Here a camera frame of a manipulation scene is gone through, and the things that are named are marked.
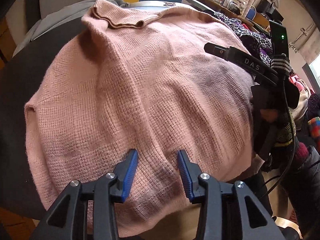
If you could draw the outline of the person's right hand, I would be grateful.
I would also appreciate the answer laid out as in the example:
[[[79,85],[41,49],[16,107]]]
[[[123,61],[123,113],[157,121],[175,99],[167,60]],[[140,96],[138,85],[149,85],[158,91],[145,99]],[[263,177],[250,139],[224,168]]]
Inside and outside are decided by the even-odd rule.
[[[278,111],[276,109],[261,109],[260,115],[265,121],[273,123],[278,118]]]

